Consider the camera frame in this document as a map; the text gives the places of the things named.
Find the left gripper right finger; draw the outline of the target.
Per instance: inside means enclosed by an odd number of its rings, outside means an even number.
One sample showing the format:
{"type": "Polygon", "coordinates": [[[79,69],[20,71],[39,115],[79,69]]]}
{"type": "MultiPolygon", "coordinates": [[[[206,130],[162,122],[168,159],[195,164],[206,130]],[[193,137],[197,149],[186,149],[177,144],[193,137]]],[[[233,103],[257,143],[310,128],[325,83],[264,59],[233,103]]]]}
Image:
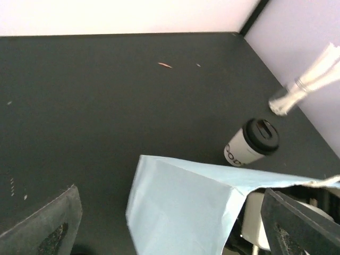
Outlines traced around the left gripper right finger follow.
{"type": "Polygon", "coordinates": [[[266,189],[261,217],[272,254],[339,254],[339,225],[279,191],[266,189]]]}

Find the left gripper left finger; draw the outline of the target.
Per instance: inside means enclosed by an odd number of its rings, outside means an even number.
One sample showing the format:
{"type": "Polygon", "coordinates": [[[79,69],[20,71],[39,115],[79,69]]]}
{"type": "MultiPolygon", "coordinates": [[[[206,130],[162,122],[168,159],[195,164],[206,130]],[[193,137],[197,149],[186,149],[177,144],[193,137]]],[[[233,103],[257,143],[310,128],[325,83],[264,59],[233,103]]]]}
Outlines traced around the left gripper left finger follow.
{"type": "Polygon", "coordinates": [[[77,186],[1,220],[1,254],[71,254],[82,219],[77,186]]]}

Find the black paper coffee cup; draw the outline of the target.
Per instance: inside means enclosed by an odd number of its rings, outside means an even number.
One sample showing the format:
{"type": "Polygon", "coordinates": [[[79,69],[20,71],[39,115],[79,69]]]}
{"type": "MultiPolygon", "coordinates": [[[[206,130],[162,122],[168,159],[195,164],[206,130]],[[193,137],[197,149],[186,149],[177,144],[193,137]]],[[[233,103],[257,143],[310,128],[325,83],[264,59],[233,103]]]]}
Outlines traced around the black paper coffee cup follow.
{"type": "Polygon", "coordinates": [[[252,118],[236,132],[224,148],[224,157],[234,167],[241,167],[268,157],[279,148],[279,134],[267,120],[252,118]]]}

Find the light blue paper bag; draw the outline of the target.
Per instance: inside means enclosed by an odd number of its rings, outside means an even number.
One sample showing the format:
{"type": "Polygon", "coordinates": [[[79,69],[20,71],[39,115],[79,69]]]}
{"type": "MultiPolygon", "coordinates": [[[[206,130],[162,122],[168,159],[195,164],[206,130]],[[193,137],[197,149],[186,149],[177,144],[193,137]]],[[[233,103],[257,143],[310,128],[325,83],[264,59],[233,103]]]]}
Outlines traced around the light blue paper bag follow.
{"type": "Polygon", "coordinates": [[[324,180],[142,155],[126,221],[137,254],[221,254],[249,193],[290,186],[339,189],[324,180]]]}

